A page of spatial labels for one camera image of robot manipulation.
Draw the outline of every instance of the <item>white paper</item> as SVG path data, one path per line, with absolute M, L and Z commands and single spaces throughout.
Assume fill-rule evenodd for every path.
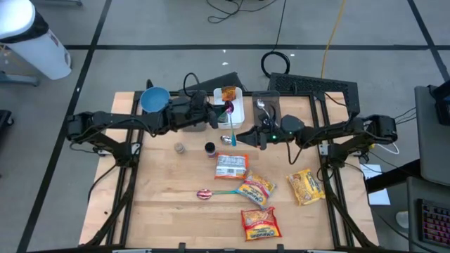
M 379 164 L 361 164 L 361 170 L 364 173 L 364 178 L 367 180 L 381 174 L 381 167 Z M 386 189 L 379 190 L 378 192 L 368 195 L 368 202 L 370 205 L 391 205 L 389 195 Z

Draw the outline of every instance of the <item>blue bowl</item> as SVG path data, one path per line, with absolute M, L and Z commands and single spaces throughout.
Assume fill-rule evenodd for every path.
M 141 106 L 146 112 L 159 112 L 169 102 L 169 92 L 161 87 L 151 87 L 141 95 Z

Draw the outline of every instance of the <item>plastic spoon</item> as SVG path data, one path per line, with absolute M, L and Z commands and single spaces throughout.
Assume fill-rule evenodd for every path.
M 226 104 L 228 105 L 228 109 L 226 109 L 226 112 L 228 113 L 228 118 L 230 118 L 230 127 L 231 127 L 231 145 L 233 147 L 236 147 L 236 137 L 234 136 L 234 129 L 233 129 L 233 120 L 231 119 L 231 113 L 234 111 L 234 105 L 230 101 L 226 101 Z

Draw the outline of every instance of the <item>white tray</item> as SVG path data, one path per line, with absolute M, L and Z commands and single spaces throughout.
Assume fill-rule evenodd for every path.
M 244 115 L 244 100 L 242 96 L 242 89 L 236 87 L 236 99 L 231 101 L 234 105 L 234 111 L 231 113 L 231 119 L 233 121 L 233 128 L 239 129 L 242 126 L 242 123 L 245 120 Z M 225 102 L 222 101 L 222 89 L 217 88 L 214 90 L 214 104 L 215 105 L 224 105 Z M 231 129 L 230 122 L 220 123 L 219 129 Z

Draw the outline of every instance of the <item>small jar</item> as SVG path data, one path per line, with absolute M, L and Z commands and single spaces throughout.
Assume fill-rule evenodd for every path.
M 214 145 L 212 142 L 205 144 L 205 151 L 206 155 L 209 158 L 215 158 L 216 157 L 216 145 Z
M 175 143 L 174 149 L 179 154 L 183 154 L 184 150 L 185 150 L 183 144 L 181 144 L 181 143 Z

